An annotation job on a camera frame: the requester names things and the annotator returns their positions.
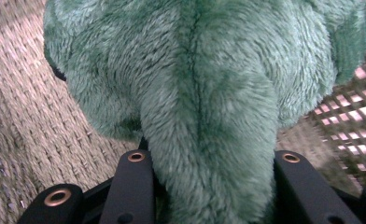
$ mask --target green fur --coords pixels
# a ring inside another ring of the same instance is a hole
[[[91,125],[149,141],[171,223],[256,223],[277,129],[352,77],[366,3],[49,0],[44,28]]]

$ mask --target woven surface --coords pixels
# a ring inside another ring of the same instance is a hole
[[[65,84],[51,74],[42,50],[44,3],[0,2],[0,223],[16,222],[44,188],[74,183],[85,190],[103,182],[114,174],[120,155],[135,148],[97,134]],[[366,66],[358,74],[366,74]],[[360,114],[366,107],[366,78],[336,91],[295,127],[281,131],[278,148],[302,153],[331,185],[358,194],[366,183],[366,152],[359,147],[366,146],[366,135],[335,136],[366,130],[366,115]],[[355,94],[361,100],[349,100]],[[350,105],[333,107],[339,95],[348,95]],[[362,120],[348,115],[351,111]],[[348,119],[324,122],[341,113]]]

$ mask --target round metal ring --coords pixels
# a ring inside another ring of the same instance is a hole
[[[57,194],[62,194],[63,197],[58,199],[52,199],[52,197]],[[47,196],[47,198],[44,200],[44,204],[49,207],[55,207],[65,203],[70,198],[70,196],[72,196],[72,192],[70,191],[70,189],[57,189]]]
[[[285,161],[291,162],[291,163],[296,163],[300,161],[300,158],[298,158],[297,156],[290,154],[290,153],[285,153],[283,155],[283,159]]]
[[[145,154],[140,153],[140,152],[135,152],[128,157],[128,161],[132,161],[132,162],[142,161],[145,159],[145,157],[146,157]]]

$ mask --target green plush toy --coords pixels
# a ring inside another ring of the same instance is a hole
[[[170,223],[261,223],[276,132],[352,77],[364,0],[49,0],[45,53],[100,133],[147,138]]]

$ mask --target plush toy body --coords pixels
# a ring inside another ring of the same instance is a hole
[[[277,129],[366,50],[360,0],[53,0],[44,24],[89,122],[147,138],[171,223],[263,221]]]

